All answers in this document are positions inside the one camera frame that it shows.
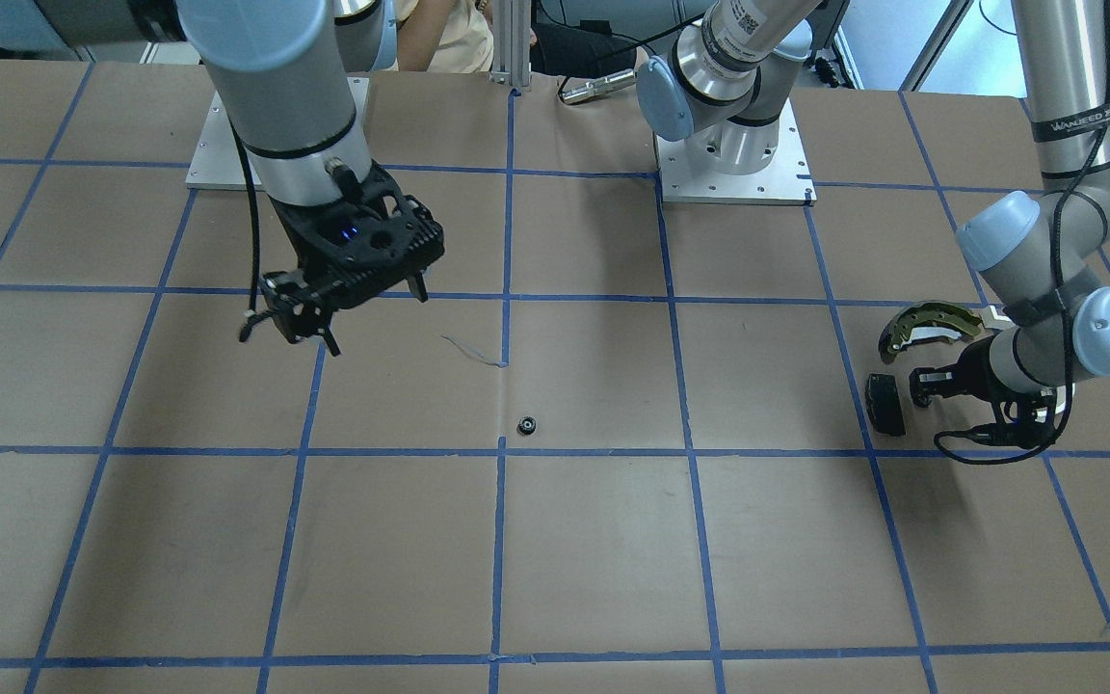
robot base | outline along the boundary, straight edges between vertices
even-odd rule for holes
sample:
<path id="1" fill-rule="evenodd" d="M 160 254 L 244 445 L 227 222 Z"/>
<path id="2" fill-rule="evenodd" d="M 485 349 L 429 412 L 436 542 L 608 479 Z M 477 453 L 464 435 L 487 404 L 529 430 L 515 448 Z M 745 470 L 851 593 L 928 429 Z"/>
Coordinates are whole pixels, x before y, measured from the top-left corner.
<path id="1" fill-rule="evenodd" d="M 365 77 L 349 78 L 349 91 L 354 95 L 357 118 L 361 119 L 366 118 L 370 82 Z M 253 178 L 255 189 L 263 190 L 260 177 Z M 230 132 L 230 119 L 221 104 L 220 93 L 213 93 L 212 104 L 208 105 L 208 115 L 203 119 L 203 130 L 200 131 L 200 143 L 194 145 L 194 153 L 191 154 L 186 187 L 201 190 L 246 190 L 242 165 L 238 162 L 238 150 L 234 149 L 234 135 Z"/>
<path id="2" fill-rule="evenodd" d="M 803 205 L 816 202 L 811 172 L 790 102 L 783 107 L 783 141 L 774 161 L 754 174 L 714 170 L 712 155 L 692 138 L 669 142 L 655 137 L 665 202 L 720 202 L 731 205 Z"/>

black fabric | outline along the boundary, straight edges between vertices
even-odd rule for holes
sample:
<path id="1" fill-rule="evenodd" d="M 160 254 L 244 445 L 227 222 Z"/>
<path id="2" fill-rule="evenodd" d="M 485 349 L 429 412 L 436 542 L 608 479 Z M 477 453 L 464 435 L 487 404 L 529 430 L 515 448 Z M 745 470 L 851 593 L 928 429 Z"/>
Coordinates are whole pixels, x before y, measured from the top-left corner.
<path id="1" fill-rule="evenodd" d="M 552 23 L 533 28 L 537 44 L 529 49 L 529 69 L 536 73 L 594 79 L 636 64 L 635 51 L 603 58 L 628 48 L 628 40 Z"/>

